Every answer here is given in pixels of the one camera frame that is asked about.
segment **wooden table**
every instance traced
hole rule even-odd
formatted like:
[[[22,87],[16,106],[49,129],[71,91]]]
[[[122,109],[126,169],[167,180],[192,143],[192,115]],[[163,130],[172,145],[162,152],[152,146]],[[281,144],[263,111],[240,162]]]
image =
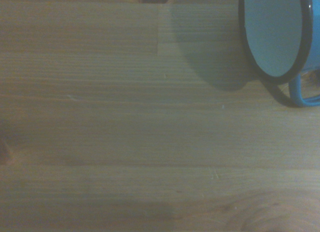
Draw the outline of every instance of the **wooden table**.
[[[320,110],[251,71],[238,0],[0,7],[1,231],[319,231]]]

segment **wood knot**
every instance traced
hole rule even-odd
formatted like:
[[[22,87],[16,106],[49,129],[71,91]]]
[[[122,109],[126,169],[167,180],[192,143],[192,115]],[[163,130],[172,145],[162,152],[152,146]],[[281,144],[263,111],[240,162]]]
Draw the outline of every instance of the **wood knot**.
[[[320,231],[320,193],[272,191],[236,201],[236,213],[226,231],[294,232]]]

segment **mug handle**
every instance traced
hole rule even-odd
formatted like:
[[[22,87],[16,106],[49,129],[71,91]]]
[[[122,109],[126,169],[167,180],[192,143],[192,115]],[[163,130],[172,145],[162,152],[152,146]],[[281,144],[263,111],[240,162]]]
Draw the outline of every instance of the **mug handle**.
[[[320,95],[303,98],[301,95],[301,75],[298,74],[289,82],[290,98],[300,107],[320,106]]]

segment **mug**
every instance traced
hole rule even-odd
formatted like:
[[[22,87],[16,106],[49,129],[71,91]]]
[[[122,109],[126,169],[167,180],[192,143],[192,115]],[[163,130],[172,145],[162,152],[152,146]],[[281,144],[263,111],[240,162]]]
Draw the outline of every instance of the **mug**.
[[[301,74],[320,69],[320,0],[239,0],[245,54],[254,70],[274,84],[289,84],[299,106],[319,106],[320,95],[303,98]]]

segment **wood grain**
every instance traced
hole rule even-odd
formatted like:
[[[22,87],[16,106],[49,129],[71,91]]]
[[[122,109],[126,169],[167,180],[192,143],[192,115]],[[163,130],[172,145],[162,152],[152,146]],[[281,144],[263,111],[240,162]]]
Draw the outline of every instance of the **wood grain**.
[[[237,0],[133,3],[0,0],[0,230],[319,231],[319,109]]]

